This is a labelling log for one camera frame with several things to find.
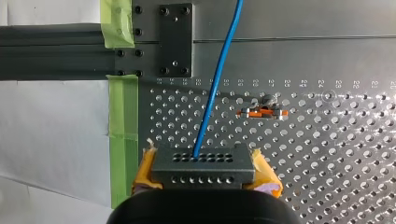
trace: black object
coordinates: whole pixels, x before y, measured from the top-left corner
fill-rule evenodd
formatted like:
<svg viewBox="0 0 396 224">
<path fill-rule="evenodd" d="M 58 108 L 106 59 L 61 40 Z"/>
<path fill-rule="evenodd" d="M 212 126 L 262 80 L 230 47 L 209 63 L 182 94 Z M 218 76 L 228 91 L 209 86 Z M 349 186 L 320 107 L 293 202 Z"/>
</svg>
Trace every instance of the black object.
<svg viewBox="0 0 396 224">
<path fill-rule="evenodd" d="M 136 14 L 142 14 L 143 13 L 143 8 L 141 6 L 137 6 L 134 8 L 134 12 Z"/>
<path fill-rule="evenodd" d="M 254 181 L 254 166 L 246 144 L 202 148 L 199 158 L 190 148 L 161 147 L 151 179 L 165 189 L 241 189 Z"/>
<path fill-rule="evenodd" d="M 136 74 L 137 77 L 142 77 L 143 76 L 143 71 L 142 70 L 136 70 L 134 73 Z"/>
<path fill-rule="evenodd" d="M 143 30 L 140 29 L 140 28 L 136 28 L 136 29 L 134 29 L 134 34 L 135 35 L 142 35 L 143 34 Z"/>
<path fill-rule="evenodd" d="M 160 7 L 160 14 L 163 16 L 169 15 L 169 9 L 167 7 Z"/>
<path fill-rule="evenodd" d="M 243 189 L 154 189 L 122 203 L 107 224 L 299 224 L 280 200 Z"/>
<path fill-rule="evenodd" d="M 119 76 L 125 76 L 125 72 L 124 72 L 123 70 L 120 70 L 120 71 L 117 73 L 117 75 L 119 75 Z"/>
<path fill-rule="evenodd" d="M 125 52 L 122 49 L 119 49 L 119 50 L 117 50 L 117 55 L 119 57 L 123 57 L 123 56 L 125 56 Z"/>
<path fill-rule="evenodd" d="M 161 77 L 192 77 L 192 8 L 191 3 L 159 8 L 163 15 L 160 17 Z"/>
<path fill-rule="evenodd" d="M 143 50 L 141 50 L 141 49 L 137 49 L 134 52 L 134 55 L 136 55 L 137 57 L 143 57 L 144 54 L 145 54 L 145 52 Z"/>
</svg>

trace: gray metal frame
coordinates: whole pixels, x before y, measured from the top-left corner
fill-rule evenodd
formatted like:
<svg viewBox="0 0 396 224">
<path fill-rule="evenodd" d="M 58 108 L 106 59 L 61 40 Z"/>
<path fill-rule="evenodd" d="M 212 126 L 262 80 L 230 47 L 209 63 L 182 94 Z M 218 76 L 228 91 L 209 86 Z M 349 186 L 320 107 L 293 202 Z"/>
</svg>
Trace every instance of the gray metal frame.
<svg viewBox="0 0 396 224">
<path fill-rule="evenodd" d="M 114 50 L 100 24 L 0 27 L 0 80 L 106 79 Z"/>
</svg>

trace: orange object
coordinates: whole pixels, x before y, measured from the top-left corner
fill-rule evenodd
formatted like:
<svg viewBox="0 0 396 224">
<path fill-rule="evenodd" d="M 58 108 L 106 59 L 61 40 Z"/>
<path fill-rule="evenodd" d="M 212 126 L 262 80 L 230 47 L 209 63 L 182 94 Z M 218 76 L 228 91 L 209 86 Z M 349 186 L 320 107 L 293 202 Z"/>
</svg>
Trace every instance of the orange object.
<svg viewBox="0 0 396 224">
<path fill-rule="evenodd" d="M 238 110 L 236 112 L 236 115 L 241 116 L 242 112 Z M 282 111 L 282 116 L 287 116 L 289 114 L 289 111 L 284 110 Z M 258 119 L 258 118 L 265 118 L 266 116 L 273 116 L 274 115 L 274 110 L 271 109 L 266 109 L 266 108 L 261 108 L 259 111 L 250 111 L 248 112 L 248 116 L 250 118 Z"/>
<path fill-rule="evenodd" d="M 157 148 L 155 148 L 153 145 L 151 145 L 149 150 L 144 151 L 143 159 L 139 166 L 139 171 L 137 172 L 136 179 L 133 183 L 132 193 L 134 193 L 134 187 L 137 185 L 154 189 L 163 189 L 163 184 L 154 183 L 151 181 L 151 166 L 154 161 L 156 151 Z"/>
<path fill-rule="evenodd" d="M 279 189 L 272 190 L 272 194 L 274 197 L 279 198 L 283 191 L 282 182 L 277 178 L 274 170 L 262 155 L 262 152 L 259 149 L 255 149 L 251 157 L 256 174 L 253 184 L 245 185 L 244 189 L 255 189 L 264 184 L 276 184 L 279 186 Z"/>
</svg>

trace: perforated metal plate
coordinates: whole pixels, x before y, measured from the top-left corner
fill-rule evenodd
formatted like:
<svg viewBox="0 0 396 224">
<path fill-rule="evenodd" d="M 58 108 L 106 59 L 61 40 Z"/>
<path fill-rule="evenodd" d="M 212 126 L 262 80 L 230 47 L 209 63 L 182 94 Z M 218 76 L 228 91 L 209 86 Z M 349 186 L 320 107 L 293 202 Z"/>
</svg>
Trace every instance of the perforated metal plate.
<svg viewBox="0 0 396 224">
<path fill-rule="evenodd" d="M 308 42 L 233 44 L 205 147 L 260 147 L 303 223 L 396 222 L 396 40 Z M 192 150 L 221 44 L 196 46 L 193 79 L 151 76 L 157 46 L 139 47 L 147 59 L 134 66 L 148 71 L 140 141 Z M 289 119 L 235 116 L 263 94 L 277 96 Z"/>
<path fill-rule="evenodd" d="M 152 12 L 177 1 L 134 1 L 145 9 L 134 16 L 145 56 L 127 52 L 116 67 L 145 74 L 141 143 L 150 137 L 192 150 L 198 134 L 235 1 L 187 2 L 196 9 L 193 79 L 156 75 L 159 15 Z M 302 223 L 396 223 L 393 8 L 389 0 L 246 1 L 205 147 L 260 147 L 285 184 L 281 200 Z M 276 95 L 289 119 L 236 118 L 263 94 Z"/>
</svg>

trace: small orange part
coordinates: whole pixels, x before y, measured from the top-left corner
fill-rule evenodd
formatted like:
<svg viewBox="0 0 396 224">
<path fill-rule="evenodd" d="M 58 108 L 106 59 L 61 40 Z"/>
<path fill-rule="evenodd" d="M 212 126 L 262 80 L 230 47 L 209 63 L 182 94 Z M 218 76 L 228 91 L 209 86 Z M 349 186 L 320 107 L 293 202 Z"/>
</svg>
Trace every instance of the small orange part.
<svg viewBox="0 0 396 224">
<path fill-rule="evenodd" d="M 242 112 L 240 110 L 238 110 L 236 112 L 236 115 L 240 116 L 242 114 Z M 282 116 L 287 116 L 289 114 L 289 111 L 284 110 L 282 111 Z M 273 116 L 274 115 L 274 110 L 269 110 L 269 109 L 260 109 L 260 111 L 251 111 L 248 113 L 248 116 L 250 118 L 263 118 L 264 115 L 270 115 Z"/>
</svg>

